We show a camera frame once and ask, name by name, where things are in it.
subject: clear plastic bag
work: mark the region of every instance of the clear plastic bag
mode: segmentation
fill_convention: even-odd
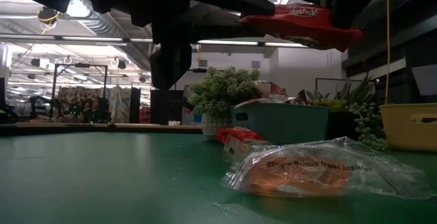
[[[423,171],[347,137],[256,146],[223,178],[229,188],[280,197],[358,192],[412,199],[434,196]]]

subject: duct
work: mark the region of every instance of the duct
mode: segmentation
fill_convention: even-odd
[[[89,15],[86,17],[91,20],[81,20],[80,24],[93,31],[99,37],[114,37],[114,38],[126,38],[128,35],[120,26],[114,21],[114,19],[108,14],[99,14],[92,10],[92,6],[85,0],[76,0],[73,3],[82,3],[89,11]],[[148,56],[135,44],[127,43],[126,46],[114,46],[120,51],[123,51],[130,57],[131,60],[138,68],[144,71],[150,71],[150,63]]]

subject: orange food item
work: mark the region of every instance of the orange food item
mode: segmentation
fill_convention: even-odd
[[[340,195],[349,178],[340,160],[269,155],[249,169],[246,191],[262,195]]]

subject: green table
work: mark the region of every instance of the green table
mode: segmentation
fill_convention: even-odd
[[[0,223],[437,223],[437,199],[284,199],[220,185],[202,135],[86,132],[0,138]],[[427,172],[437,156],[393,153]]]

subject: yellow plastic bin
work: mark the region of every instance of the yellow plastic bin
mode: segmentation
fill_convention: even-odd
[[[390,148],[437,152],[437,104],[380,106]]]

